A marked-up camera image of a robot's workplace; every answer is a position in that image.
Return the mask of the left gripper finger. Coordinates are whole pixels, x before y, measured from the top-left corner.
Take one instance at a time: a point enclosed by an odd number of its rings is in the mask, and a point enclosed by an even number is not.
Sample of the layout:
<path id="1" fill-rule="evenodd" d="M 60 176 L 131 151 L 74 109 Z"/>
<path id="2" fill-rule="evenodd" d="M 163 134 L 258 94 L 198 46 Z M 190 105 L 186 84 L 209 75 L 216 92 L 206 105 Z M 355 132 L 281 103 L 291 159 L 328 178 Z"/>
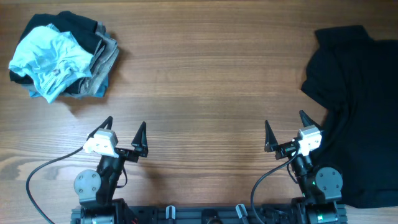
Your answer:
<path id="1" fill-rule="evenodd" d="M 88 135 L 89 138 L 93 138 L 94 134 L 99 130 L 99 129 L 111 129 L 113 125 L 113 117 L 108 116 L 96 129 L 94 129 L 91 133 Z"/>
<path id="2" fill-rule="evenodd" d="M 134 139 L 132 140 L 131 145 L 134 147 L 135 150 L 148 150 L 148 144 L 147 144 L 147 136 L 146 136 L 146 122 L 143 121 L 134 136 Z"/>

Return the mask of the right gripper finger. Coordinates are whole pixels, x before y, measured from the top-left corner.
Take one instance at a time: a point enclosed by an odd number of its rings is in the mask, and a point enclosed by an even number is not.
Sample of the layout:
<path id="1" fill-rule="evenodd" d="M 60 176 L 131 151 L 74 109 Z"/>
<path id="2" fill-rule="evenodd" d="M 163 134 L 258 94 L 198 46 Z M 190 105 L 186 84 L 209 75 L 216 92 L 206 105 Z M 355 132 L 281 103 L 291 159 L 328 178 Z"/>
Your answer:
<path id="1" fill-rule="evenodd" d="M 279 144 L 276 140 L 276 137 L 272 131 L 272 128 L 268 120 L 265 120 L 265 133 L 266 133 L 266 138 L 265 138 L 264 150 L 266 152 L 274 152 Z"/>
<path id="2" fill-rule="evenodd" d="M 316 123 L 313 119 L 311 119 L 311 118 L 306 114 L 306 112 L 304 112 L 304 110 L 300 110 L 300 111 L 299 111 L 299 115 L 300 115 L 300 118 L 301 118 L 301 120 L 302 120 L 302 124 L 303 124 L 304 127 L 308 127 L 308 126 L 314 125 L 314 126 L 317 127 L 319 130 L 321 130 L 321 126 L 320 126 L 318 123 Z"/>

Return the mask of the black t-shirt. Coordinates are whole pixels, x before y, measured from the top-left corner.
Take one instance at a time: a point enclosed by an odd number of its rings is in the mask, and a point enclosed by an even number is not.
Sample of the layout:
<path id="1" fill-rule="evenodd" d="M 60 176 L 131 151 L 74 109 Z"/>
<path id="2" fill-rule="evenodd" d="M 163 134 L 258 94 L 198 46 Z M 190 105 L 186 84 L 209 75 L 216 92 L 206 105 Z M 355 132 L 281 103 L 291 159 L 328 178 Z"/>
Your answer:
<path id="1" fill-rule="evenodd" d="M 319 29 L 318 49 L 301 89 L 326 108 L 318 166 L 343 176 L 343 203 L 397 205 L 397 41 L 375 40 L 363 26 Z"/>

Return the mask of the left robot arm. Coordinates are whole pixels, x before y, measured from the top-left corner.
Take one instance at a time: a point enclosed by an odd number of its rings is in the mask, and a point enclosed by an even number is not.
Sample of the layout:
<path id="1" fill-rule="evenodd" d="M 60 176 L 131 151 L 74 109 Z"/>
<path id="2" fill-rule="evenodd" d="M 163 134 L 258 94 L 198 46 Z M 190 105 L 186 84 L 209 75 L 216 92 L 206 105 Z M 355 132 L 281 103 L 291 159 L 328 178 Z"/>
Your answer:
<path id="1" fill-rule="evenodd" d="M 147 157 L 148 143 L 146 122 L 142 122 L 134 139 L 134 149 L 117 147 L 118 138 L 111 129 L 113 118 L 108 117 L 88 135 L 83 150 L 101 156 L 96 170 L 80 172 L 74 181 L 74 190 L 79 198 L 80 208 L 72 210 L 71 224 L 138 223 L 138 217 L 124 199 L 114 199 L 116 189 L 123 188 L 118 181 L 126 175 L 124 163 L 137 162 Z"/>

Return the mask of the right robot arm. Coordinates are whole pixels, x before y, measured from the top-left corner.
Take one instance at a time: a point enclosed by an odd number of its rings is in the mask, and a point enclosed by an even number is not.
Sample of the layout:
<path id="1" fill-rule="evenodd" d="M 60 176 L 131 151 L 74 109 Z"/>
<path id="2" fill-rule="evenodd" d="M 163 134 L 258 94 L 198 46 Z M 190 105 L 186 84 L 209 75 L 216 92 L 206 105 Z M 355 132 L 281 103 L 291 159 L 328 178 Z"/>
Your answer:
<path id="1" fill-rule="evenodd" d="M 301 197 L 293 198 L 289 204 L 262 205 L 260 213 L 264 223 L 346 223 L 346 209 L 341 200 L 343 178 L 333 167 L 316 166 L 310 153 L 320 147 L 322 129 L 319 124 L 299 111 L 303 128 L 290 142 L 279 144 L 268 121 L 265 122 L 266 152 L 275 152 L 277 160 L 287 158 L 283 165 L 290 166 L 291 176 L 302 192 Z"/>

